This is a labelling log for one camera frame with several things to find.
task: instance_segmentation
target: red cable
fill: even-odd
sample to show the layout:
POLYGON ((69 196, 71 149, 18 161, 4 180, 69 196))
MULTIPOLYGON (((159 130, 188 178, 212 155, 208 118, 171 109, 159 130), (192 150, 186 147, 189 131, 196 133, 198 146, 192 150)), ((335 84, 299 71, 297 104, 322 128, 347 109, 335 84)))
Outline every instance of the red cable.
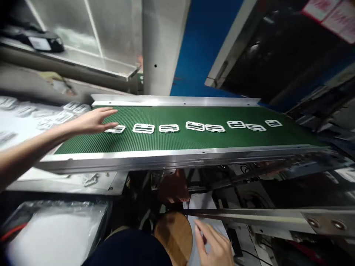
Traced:
POLYGON ((7 238, 9 238, 13 233, 19 231, 19 230, 22 230, 25 226, 27 225, 27 223, 25 224, 21 224, 21 225, 18 225, 16 227, 14 227, 13 229, 11 229, 10 231, 8 231, 5 235, 3 235, 1 237, 1 241, 4 242, 7 238))

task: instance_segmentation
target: bolt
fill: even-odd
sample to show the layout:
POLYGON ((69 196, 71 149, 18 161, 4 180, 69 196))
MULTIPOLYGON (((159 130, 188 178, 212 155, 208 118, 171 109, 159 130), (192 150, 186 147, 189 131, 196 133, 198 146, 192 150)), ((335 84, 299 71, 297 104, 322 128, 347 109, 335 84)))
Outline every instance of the bolt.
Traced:
POLYGON ((335 228, 338 228, 339 230, 346 230, 346 225, 341 221, 332 220, 331 223, 335 228))
POLYGON ((319 228, 319 222, 313 218, 308 218, 307 221, 313 227, 319 228))

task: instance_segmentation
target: person's left hand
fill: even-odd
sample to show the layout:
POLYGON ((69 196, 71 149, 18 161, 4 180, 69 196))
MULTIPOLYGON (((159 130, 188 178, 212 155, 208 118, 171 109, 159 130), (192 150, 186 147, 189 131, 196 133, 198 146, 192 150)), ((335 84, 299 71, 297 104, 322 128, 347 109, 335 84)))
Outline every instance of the person's left hand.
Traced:
POLYGON ((74 134, 101 133, 107 129, 118 126, 118 123, 102 124, 106 117, 117 113, 117 111, 118 110, 113 110, 112 107, 97 108, 63 125, 74 134))

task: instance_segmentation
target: red and white sign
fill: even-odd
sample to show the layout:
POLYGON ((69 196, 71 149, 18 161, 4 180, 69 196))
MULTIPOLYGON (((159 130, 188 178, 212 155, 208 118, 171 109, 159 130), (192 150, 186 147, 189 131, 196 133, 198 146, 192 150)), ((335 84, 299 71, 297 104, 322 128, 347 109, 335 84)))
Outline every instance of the red and white sign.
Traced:
POLYGON ((310 0, 302 12, 321 22, 339 3, 340 0, 310 0))
POLYGON ((349 0, 345 0, 333 10, 322 25, 339 34, 352 22, 353 18, 355 18, 355 6, 349 0))
POLYGON ((310 0, 302 13, 348 43, 355 43, 355 4, 351 0, 310 0))

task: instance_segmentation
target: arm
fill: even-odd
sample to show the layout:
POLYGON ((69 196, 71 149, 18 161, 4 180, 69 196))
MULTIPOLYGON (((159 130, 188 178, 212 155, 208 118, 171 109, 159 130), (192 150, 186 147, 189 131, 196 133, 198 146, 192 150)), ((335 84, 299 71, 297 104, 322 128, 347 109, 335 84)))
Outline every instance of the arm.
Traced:
POLYGON ((116 112, 110 107, 97 108, 1 152, 0 192, 62 142, 76 135, 96 134, 117 126, 118 123, 102 124, 106 117, 116 112))
POLYGON ((216 232, 211 225, 195 219, 195 238, 201 266, 234 266, 232 245, 229 239, 216 232), (204 247, 206 243, 211 247, 209 253, 204 247))

